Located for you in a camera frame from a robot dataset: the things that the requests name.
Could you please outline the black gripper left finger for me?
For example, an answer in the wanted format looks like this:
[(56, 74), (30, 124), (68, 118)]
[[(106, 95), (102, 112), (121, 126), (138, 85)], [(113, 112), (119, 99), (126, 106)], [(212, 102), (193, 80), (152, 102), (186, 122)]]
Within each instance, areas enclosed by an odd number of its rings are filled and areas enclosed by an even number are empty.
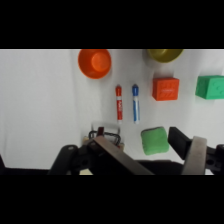
[(80, 148), (64, 146), (48, 174), (79, 175), (83, 170), (89, 170), (93, 175), (152, 175), (103, 136), (85, 142)]

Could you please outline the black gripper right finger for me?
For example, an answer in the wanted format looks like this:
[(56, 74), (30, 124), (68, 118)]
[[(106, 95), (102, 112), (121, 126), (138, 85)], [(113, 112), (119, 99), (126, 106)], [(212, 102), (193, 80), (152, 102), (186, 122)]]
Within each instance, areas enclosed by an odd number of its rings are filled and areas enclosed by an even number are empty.
[(190, 139), (176, 127), (169, 128), (168, 142), (184, 161), (183, 175), (203, 175), (206, 169), (224, 175), (224, 144), (211, 148), (205, 138)]

